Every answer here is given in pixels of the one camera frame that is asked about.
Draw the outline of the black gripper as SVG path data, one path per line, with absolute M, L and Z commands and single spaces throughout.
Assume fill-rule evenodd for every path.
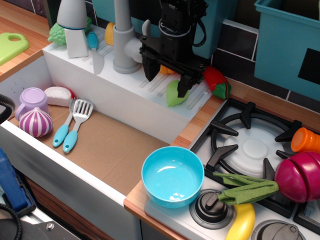
M 199 56 L 193 52 L 194 31 L 189 25 L 183 32 L 169 32 L 159 22 L 160 37 L 151 36 L 151 22 L 142 25 L 140 53 L 145 77 L 151 82 L 159 73 L 161 65 L 180 74 L 178 97 L 184 98 L 195 84 L 203 78 L 206 69 Z

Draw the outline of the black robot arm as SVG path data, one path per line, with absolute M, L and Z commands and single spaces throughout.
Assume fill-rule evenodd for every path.
M 206 67 L 194 54 L 193 47 L 200 47 L 207 40 L 204 36 L 199 43 L 194 42 L 197 26 L 205 29 L 201 19 L 207 14 L 208 4 L 204 0 L 162 0 L 160 6 L 160 36 L 140 37 L 142 65 L 149 81 L 160 72 L 161 66 L 180 74 L 177 96 L 183 98 L 204 78 Z

